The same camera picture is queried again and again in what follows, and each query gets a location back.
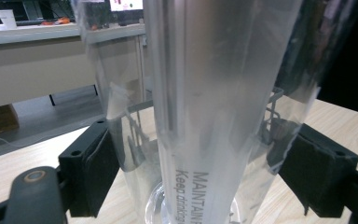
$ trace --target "black plastic bracket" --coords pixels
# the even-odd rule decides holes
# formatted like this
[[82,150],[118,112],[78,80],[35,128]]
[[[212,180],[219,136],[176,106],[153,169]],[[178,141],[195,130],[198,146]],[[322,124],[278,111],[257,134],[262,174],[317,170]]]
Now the black plastic bracket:
[[60,156],[62,178],[74,193],[72,217],[97,217],[119,164],[105,120],[94,122]]
[[341,217],[342,186],[357,175],[358,155],[303,124],[279,174],[319,217]]
[[5,223],[65,223],[56,170],[36,167],[14,179]]

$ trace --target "cable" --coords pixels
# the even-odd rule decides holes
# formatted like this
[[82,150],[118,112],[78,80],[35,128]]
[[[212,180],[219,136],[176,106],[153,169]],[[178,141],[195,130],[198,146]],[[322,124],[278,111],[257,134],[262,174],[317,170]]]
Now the cable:
[[36,5],[34,4],[34,1],[32,1],[32,4],[34,5],[34,11],[36,12],[36,17],[39,18],[39,13],[37,12],[37,8]]
[[66,14],[66,9],[64,9],[64,8],[61,6],[60,1],[57,1],[57,5],[58,5],[58,7],[61,9],[61,11],[63,12],[63,14],[65,14],[65,16],[66,16],[67,18],[69,18],[68,14]]
[[43,1],[39,1],[39,4],[41,4],[41,5],[45,6],[45,7],[47,7],[48,9],[50,9],[51,12],[54,13],[58,18],[60,17],[60,16],[53,10],[52,7],[49,7],[48,5],[46,5],[45,3],[43,3]]
[[[84,122],[82,124],[80,124],[80,127],[77,127],[77,128],[74,128],[72,130],[70,130],[68,133],[70,132],[73,132],[73,131],[76,131],[76,130],[79,130],[79,129],[82,129],[82,128],[85,128],[85,127],[88,127],[89,125],[84,125]],[[57,137],[59,135],[62,135],[62,133],[57,133],[57,134],[52,134],[52,135],[47,135],[47,136],[44,136],[44,137],[41,137],[39,139],[37,139],[36,141],[33,141],[32,143],[29,143],[29,144],[26,144],[26,145],[16,145],[16,144],[12,144],[10,142],[8,142],[6,139],[4,138],[0,138],[0,141],[6,143],[7,145],[11,146],[11,147],[28,147],[28,146],[31,146],[31,145],[34,145],[44,139],[50,139],[50,138],[53,138],[53,137]]]

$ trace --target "light wood surface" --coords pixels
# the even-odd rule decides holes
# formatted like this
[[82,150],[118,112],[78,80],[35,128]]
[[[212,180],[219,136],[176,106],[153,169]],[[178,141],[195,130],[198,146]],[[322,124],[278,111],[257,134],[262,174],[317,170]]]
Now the light wood surface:
[[[316,101],[306,120],[311,127],[358,154],[358,113]],[[11,181],[36,166],[58,165],[58,155],[85,129],[64,134],[48,141],[0,156],[0,202],[5,200]],[[304,209],[280,177],[276,177],[253,223],[348,223],[349,211],[340,219],[319,218]],[[135,223],[132,201],[124,176],[120,172],[98,218],[69,218],[69,223]]]

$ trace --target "transparent tube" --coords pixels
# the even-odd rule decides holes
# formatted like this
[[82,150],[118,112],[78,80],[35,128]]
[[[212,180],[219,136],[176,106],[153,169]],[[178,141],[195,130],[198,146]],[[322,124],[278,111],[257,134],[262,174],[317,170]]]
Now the transparent tube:
[[168,220],[225,223],[301,1],[146,2]]
[[90,29],[86,5],[73,1],[139,223],[251,223],[358,1],[145,0],[146,45],[142,24]]

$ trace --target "white counter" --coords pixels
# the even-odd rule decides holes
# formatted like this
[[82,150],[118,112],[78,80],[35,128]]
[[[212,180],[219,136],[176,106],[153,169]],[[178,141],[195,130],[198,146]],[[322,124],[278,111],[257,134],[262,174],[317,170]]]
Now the white counter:
[[[137,36],[144,33],[143,24],[111,25],[109,29],[89,31],[87,41],[128,37],[110,42],[109,48],[125,50],[123,62],[140,62]],[[142,78],[139,67],[128,66],[128,73]],[[92,85],[94,75],[76,24],[20,26],[15,30],[0,25],[0,105]]]
[[[144,24],[133,24],[128,26],[118,26],[117,24],[111,24],[111,28],[109,29],[90,32],[88,42],[95,43],[109,39],[117,39],[133,35],[143,35],[144,33]],[[0,24],[0,44],[63,38],[78,35],[79,28],[75,23],[64,25],[19,26],[15,30],[8,30],[5,25]]]

